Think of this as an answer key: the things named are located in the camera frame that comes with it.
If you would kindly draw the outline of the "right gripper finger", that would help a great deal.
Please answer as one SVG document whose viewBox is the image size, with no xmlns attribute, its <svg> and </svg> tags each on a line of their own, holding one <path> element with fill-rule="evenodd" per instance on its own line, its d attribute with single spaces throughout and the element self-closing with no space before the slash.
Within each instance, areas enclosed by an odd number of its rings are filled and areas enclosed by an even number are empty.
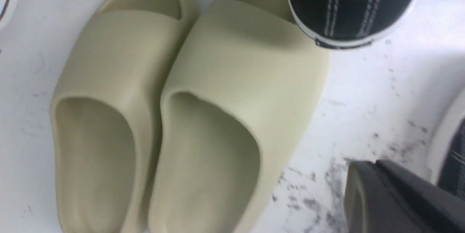
<svg viewBox="0 0 465 233">
<path fill-rule="evenodd" d="M 349 233 L 463 233 L 464 211 L 463 200 L 391 160 L 349 165 Z"/>
</svg>

